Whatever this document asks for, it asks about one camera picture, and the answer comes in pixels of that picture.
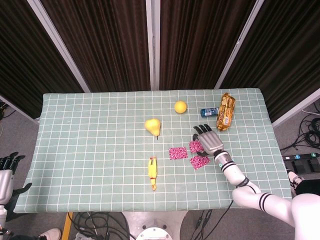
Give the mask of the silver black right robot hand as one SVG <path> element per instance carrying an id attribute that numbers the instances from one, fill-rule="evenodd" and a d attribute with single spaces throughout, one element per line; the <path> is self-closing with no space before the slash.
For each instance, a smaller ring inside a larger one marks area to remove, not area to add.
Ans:
<path id="1" fill-rule="evenodd" d="M 199 124 L 193 128 L 197 131 L 197 134 L 195 133 L 192 136 L 192 139 L 194 141 L 198 140 L 203 147 L 203 150 L 196 152 L 198 156 L 215 156 L 217 155 L 217 152 L 224 150 L 223 142 L 208 124 Z"/>

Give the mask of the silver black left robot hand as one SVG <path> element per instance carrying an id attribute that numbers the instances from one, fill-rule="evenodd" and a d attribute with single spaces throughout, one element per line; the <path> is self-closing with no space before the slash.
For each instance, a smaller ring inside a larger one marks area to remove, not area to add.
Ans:
<path id="1" fill-rule="evenodd" d="M 23 160 L 25 155 L 18 155 L 18 152 L 13 152 L 9 156 L 0 158 L 0 205 L 4 206 L 10 202 L 14 196 L 27 192 L 32 183 L 27 183 L 25 187 L 13 189 L 14 177 L 18 168 L 19 162 Z"/>

